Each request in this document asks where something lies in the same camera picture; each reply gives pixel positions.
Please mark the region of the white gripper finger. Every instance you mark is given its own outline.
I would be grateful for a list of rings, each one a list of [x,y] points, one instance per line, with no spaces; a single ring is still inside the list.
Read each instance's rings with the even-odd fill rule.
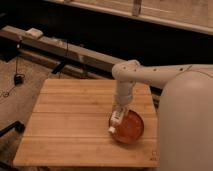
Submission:
[[[123,120],[123,117],[125,116],[125,112],[126,112],[125,107],[122,107],[121,110],[120,110],[120,121],[121,122]]]

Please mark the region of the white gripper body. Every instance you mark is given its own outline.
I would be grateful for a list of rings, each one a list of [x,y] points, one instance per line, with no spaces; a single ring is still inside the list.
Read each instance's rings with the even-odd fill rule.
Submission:
[[[133,88],[134,83],[128,81],[117,81],[116,91],[114,95],[114,106],[113,108],[117,110],[118,108],[127,107],[133,99]]]

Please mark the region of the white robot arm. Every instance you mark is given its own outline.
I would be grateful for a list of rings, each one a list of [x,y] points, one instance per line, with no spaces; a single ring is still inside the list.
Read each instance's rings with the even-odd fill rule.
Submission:
[[[137,82],[160,88],[158,171],[213,171],[213,64],[145,67],[130,60],[115,64],[112,75],[111,133],[128,115]]]

